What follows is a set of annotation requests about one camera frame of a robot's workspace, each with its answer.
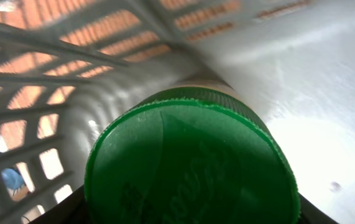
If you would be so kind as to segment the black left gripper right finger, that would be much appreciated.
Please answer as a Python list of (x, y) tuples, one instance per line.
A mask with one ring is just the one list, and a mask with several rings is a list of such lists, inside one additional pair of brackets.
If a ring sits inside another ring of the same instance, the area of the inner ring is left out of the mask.
[(300, 206), (298, 224), (338, 224), (302, 195), (300, 195)]

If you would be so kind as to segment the green lid white jar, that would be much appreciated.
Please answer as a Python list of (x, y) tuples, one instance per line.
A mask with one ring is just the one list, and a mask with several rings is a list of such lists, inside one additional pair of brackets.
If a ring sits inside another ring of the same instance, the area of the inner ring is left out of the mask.
[(86, 164), (94, 223), (296, 223), (290, 165), (262, 120), (223, 91), (160, 91), (114, 120)]

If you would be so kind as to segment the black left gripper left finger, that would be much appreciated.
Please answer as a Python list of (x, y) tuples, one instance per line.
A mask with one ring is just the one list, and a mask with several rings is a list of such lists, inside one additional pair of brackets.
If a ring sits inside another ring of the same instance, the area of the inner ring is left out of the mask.
[(29, 224), (87, 224), (84, 186)]

